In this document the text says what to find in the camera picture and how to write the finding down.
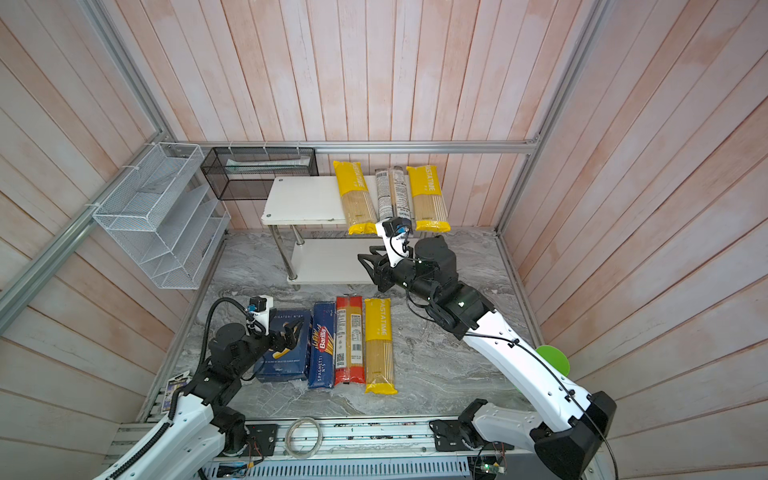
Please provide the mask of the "yellow spaghetti bag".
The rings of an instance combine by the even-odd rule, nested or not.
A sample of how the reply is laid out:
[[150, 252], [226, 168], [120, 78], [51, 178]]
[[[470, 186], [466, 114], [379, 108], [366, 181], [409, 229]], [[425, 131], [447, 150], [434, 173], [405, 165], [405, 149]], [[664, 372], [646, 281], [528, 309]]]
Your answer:
[[365, 380], [366, 393], [396, 395], [390, 299], [366, 299]]
[[407, 167], [417, 231], [444, 233], [451, 230], [448, 212], [435, 165]]
[[376, 233], [376, 211], [359, 162], [334, 162], [334, 172], [344, 212], [347, 233]]

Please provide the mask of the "red spaghetti bag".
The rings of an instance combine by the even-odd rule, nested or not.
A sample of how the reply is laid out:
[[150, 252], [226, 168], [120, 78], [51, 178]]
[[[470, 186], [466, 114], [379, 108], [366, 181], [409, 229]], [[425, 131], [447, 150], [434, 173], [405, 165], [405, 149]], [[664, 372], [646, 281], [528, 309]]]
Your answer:
[[336, 299], [335, 384], [365, 383], [363, 299]]

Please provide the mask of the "dark blue spaghetti bag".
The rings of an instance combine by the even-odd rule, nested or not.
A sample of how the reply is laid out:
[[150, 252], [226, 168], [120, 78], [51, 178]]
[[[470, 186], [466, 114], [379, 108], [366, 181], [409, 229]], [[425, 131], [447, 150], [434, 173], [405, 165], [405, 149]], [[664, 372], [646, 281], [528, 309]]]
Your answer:
[[398, 230], [396, 227], [385, 227], [386, 222], [395, 218], [401, 218], [406, 223], [413, 225], [413, 213], [410, 206], [410, 194], [405, 171], [401, 166], [389, 169], [378, 169], [375, 172], [377, 187], [378, 220], [381, 226], [377, 227], [377, 233], [394, 237]]

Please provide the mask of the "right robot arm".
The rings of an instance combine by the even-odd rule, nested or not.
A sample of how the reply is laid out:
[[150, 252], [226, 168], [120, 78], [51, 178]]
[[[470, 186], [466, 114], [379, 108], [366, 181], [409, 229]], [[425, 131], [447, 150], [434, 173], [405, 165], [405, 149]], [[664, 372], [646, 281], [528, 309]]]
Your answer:
[[558, 372], [503, 318], [480, 291], [460, 280], [455, 253], [441, 236], [414, 248], [399, 235], [357, 259], [382, 293], [400, 287], [420, 298], [418, 315], [483, 355], [535, 411], [525, 415], [474, 400], [438, 437], [476, 450], [495, 444], [534, 453], [560, 479], [579, 479], [607, 436], [617, 405], [604, 391], [590, 393]]

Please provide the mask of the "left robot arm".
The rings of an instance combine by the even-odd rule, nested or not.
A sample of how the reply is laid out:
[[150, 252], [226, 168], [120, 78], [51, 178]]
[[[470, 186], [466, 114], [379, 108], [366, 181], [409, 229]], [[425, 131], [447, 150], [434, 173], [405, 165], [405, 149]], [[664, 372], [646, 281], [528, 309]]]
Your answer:
[[230, 297], [208, 310], [197, 369], [173, 392], [169, 409], [149, 433], [107, 468], [100, 479], [190, 479], [215, 457], [237, 455], [252, 446], [245, 416], [229, 407], [248, 380], [246, 374], [269, 351], [291, 351], [306, 343], [306, 321], [279, 330], [270, 296], [247, 306]]

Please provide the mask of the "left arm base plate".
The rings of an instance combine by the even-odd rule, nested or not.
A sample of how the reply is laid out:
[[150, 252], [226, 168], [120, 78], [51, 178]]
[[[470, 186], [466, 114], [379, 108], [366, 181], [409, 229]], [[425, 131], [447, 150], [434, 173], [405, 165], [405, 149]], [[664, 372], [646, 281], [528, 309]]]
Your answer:
[[225, 433], [223, 456], [272, 456], [277, 440], [277, 424], [239, 424]]

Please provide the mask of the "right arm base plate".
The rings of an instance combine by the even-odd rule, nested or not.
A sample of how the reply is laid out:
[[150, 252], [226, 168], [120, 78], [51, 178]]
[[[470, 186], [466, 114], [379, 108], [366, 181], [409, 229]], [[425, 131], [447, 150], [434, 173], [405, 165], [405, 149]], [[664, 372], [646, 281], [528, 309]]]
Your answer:
[[430, 421], [429, 428], [438, 452], [470, 451], [480, 447], [480, 437], [470, 422], [438, 419]]

